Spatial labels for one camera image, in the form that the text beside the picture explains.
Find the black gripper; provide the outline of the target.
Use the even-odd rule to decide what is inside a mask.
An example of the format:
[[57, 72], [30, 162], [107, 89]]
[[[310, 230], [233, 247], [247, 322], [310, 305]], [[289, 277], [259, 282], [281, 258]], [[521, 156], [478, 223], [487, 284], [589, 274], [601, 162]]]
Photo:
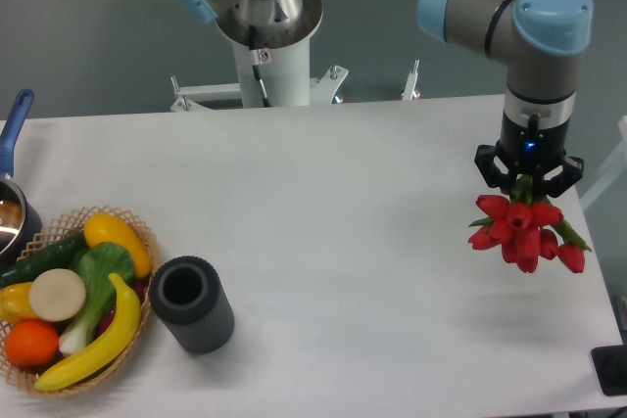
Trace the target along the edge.
[[548, 128], [528, 118], [523, 124], [503, 113], [500, 139], [495, 145], [479, 145], [474, 163], [485, 183], [509, 194], [515, 175], [532, 174], [535, 198], [557, 198], [582, 177], [584, 161], [565, 153], [569, 120]]

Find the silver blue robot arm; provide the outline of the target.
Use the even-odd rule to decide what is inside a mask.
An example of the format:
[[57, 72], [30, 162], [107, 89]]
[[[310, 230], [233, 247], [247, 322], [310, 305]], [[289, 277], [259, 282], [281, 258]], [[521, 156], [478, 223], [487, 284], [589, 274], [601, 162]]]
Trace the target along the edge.
[[[216, 23], [231, 42], [243, 105], [296, 107], [333, 98], [336, 86], [310, 76], [310, 39], [321, 0], [176, 0], [198, 23]], [[418, 0], [418, 25], [507, 68], [499, 140], [480, 146], [486, 184], [507, 195], [558, 197], [583, 174], [564, 142], [593, 0]]]

